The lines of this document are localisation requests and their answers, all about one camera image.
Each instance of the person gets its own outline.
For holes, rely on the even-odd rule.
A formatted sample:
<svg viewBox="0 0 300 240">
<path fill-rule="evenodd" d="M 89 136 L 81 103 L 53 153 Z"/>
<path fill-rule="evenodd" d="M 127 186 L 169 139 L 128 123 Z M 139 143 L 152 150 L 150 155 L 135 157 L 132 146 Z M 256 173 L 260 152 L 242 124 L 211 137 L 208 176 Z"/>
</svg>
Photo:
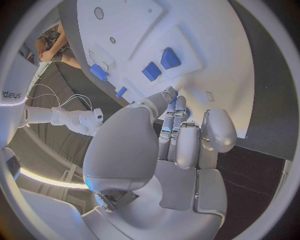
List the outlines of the person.
<svg viewBox="0 0 300 240">
<path fill-rule="evenodd" d="M 81 68 L 75 57 L 64 53 L 70 45 L 61 23 L 45 31 L 34 45 L 43 62 L 63 62 L 74 68 Z"/>
</svg>

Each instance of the glowing light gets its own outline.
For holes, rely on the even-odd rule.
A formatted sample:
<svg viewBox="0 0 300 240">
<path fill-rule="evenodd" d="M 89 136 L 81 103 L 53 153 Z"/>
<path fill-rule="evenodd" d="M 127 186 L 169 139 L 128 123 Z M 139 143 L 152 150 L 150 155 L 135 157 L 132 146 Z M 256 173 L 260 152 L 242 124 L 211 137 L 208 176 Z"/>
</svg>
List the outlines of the glowing light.
<svg viewBox="0 0 300 240">
<path fill-rule="evenodd" d="M 63 187 L 63 188 L 70 188 L 70 189 L 89 189 L 89 187 L 85 184 L 79 184 L 79 183 L 70 183 L 70 182 L 63 182 L 63 181 L 56 181 L 52 180 L 43 176 L 36 175 L 30 171 L 25 170 L 24 168 L 21 168 L 20 171 L 21 174 L 34 179 L 36 181 L 39 181 L 44 184 L 50 184 L 57 187 Z"/>
<path fill-rule="evenodd" d="M 0 106 L 3 106 L 3 107 L 17 106 L 17 105 L 21 105 L 25 102 L 26 102 L 26 97 L 23 99 L 23 101 L 16 102 L 16 103 L 0 103 Z"/>
</svg>

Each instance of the human hand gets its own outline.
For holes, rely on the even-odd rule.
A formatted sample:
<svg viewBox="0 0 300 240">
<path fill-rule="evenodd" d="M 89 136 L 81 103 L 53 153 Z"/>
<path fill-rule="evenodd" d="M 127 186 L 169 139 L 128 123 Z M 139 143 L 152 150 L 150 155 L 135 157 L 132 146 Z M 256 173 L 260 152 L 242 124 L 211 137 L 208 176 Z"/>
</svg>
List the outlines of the human hand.
<svg viewBox="0 0 300 240">
<path fill-rule="evenodd" d="M 41 59 L 43 52 L 46 51 L 45 40 L 44 39 L 38 39 L 37 41 L 35 41 L 34 45 L 35 45 L 35 48 L 37 50 L 38 57 L 39 57 L 39 59 Z"/>
<path fill-rule="evenodd" d="M 55 53 L 53 53 L 53 52 L 51 51 L 51 49 L 48 50 L 48 51 L 44 51 L 44 52 L 42 53 L 40 59 L 41 59 L 43 62 L 50 62 L 51 59 L 52 59 L 52 57 L 54 56 L 54 54 L 55 54 Z"/>
</svg>

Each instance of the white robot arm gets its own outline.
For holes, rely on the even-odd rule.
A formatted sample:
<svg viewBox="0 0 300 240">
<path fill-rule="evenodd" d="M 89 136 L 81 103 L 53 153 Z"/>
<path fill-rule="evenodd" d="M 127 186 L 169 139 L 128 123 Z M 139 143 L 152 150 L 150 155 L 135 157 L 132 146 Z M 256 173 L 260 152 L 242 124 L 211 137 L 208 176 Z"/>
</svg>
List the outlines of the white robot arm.
<svg viewBox="0 0 300 240">
<path fill-rule="evenodd" d="M 94 111 L 67 111 L 63 107 L 25 106 L 19 128 L 26 124 L 51 123 L 54 126 L 66 125 L 71 131 L 88 136 L 95 136 L 103 124 L 100 108 Z"/>
</svg>

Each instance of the hole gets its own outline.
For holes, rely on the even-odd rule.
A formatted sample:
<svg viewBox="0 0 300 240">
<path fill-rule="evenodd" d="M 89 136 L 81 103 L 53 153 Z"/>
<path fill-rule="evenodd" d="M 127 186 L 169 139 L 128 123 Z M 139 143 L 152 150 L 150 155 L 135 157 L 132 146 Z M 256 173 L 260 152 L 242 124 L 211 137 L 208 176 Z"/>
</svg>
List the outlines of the hole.
<svg viewBox="0 0 300 240">
<path fill-rule="evenodd" d="M 103 17 L 104 17 L 103 10 L 100 7 L 95 8 L 94 14 L 95 14 L 96 18 L 100 19 L 100 20 L 103 19 Z"/>
<path fill-rule="evenodd" d="M 113 37 L 110 38 L 110 41 L 111 41 L 113 44 L 116 43 L 116 40 L 115 40 Z"/>
</svg>

